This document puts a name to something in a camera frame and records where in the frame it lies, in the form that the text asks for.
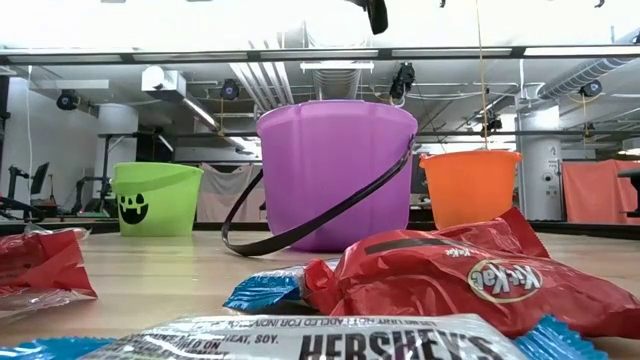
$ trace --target white column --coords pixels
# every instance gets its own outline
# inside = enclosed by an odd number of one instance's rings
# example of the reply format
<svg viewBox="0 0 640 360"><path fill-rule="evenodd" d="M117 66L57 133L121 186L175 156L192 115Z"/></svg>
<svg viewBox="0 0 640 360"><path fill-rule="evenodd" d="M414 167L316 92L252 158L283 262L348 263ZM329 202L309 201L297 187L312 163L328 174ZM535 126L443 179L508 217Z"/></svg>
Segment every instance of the white column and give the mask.
<svg viewBox="0 0 640 360"><path fill-rule="evenodd" d="M100 106L98 116L98 134L109 133L133 133L138 131L138 110L120 104L106 104ZM118 137L111 138L110 146L118 141ZM124 138L110 152L107 163L107 176L113 176L113 166L122 162L136 161L136 148L138 140L135 138ZM99 138L96 145L96 161L94 167L95 176L102 176L102 165L104 160L105 139ZM93 197L98 197L101 184L99 181L93 183Z"/></svg>
<svg viewBox="0 0 640 360"><path fill-rule="evenodd" d="M518 112L519 129L559 130L560 111L550 107ZM554 135L521 136L519 171L520 210L528 220L562 220L562 180L560 137Z"/></svg>

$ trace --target table surface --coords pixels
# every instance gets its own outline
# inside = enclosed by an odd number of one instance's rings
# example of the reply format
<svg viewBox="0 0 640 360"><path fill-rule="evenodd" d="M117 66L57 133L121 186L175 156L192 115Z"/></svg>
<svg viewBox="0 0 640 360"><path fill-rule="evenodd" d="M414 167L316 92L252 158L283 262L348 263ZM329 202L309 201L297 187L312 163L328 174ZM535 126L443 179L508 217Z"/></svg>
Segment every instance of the table surface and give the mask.
<svg viewBox="0 0 640 360"><path fill-rule="evenodd" d="M266 236L234 233L236 241ZM640 242L551 234L540 237L554 259L640 297ZM91 235L82 243L82 250L100 298L42 310L3 325L0 345L41 337L121 337L179 316L237 314L223 308L222 303L240 281L257 271L319 256L281 251L261 258L240 258L226 250L218 232L196 232L192 238ZM613 359L637 359L640 354L640 341L600 338L594 342Z"/></svg>

